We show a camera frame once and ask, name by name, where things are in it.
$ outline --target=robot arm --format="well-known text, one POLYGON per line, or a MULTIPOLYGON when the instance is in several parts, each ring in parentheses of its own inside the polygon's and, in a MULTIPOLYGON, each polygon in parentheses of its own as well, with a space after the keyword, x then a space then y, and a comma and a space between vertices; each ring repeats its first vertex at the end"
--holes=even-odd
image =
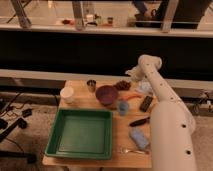
POLYGON ((181 98, 159 74, 161 65, 159 57, 142 55, 138 65, 126 72, 133 81, 146 76, 159 101, 150 119, 153 171, 196 171, 191 140, 195 121, 181 98))

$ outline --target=wooden surface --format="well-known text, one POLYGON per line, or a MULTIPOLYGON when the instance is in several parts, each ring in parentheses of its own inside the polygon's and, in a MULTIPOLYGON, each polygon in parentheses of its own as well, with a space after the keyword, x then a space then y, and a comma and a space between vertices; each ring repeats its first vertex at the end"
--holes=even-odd
MULTIPOLYGON (((115 81, 97 81, 97 88, 102 85, 113 85, 115 81)), ((139 106, 143 101, 141 98, 133 98, 128 100, 130 109, 126 116, 120 116, 115 110, 116 105, 105 107, 95 98, 95 93, 91 93, 87 89, 85 81, 67 81, 65 86, 74 88, 74 102, 66 104, 63 100, 60 102, 60 108, 92 108, 92 109, 110 109, 113 111, 113 152, 110 160, 76 160, 65 158, 47 157, 44 155, 44 165, 61 165, 61 166, 80 166, 80 167, 121 167, 121 168, 151 168, 151 154, 122 154, 119 152, 120 147, 137 150, 137 146, 129 137, 131 127, 129 123, 138 119, 142 119, 149 115, 149 111, 153 107, 155 100, 151 104, 147 113, 139 111, 139 106)), ((135 93, 136 84, 131 86, 129 91, 119 91, 119 98, 135 93)), ((139 127, 145 136, 150 139, 149 124, 139 127)))

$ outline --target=light blue towel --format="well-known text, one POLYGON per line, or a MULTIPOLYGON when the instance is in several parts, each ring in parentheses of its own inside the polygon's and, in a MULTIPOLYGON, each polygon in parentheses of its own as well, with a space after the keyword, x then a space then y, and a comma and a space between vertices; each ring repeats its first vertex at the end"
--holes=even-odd
POLYGON ((130 131, 129 136, 136 143, 140 150, 144 150, 149 145, 149 141, 144 136, 143 132, 137 127, 130 131))

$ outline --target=green tray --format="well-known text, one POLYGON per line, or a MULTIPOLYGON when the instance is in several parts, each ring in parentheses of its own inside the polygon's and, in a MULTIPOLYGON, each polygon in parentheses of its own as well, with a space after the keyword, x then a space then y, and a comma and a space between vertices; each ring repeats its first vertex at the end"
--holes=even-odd
POLYGON ((110 159, 112 112, 59 109, 45 150, 46 156, 110 159))

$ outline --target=white cup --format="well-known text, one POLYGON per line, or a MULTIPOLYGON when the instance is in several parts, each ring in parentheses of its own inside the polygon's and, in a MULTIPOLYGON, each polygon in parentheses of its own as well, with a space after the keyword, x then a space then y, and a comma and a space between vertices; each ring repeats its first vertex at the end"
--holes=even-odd
POLYGON ((72 103, 74 100, 74 89, 72 87, 64 87, 60 91, 60 96, 64 100, 65 103, 72 103))

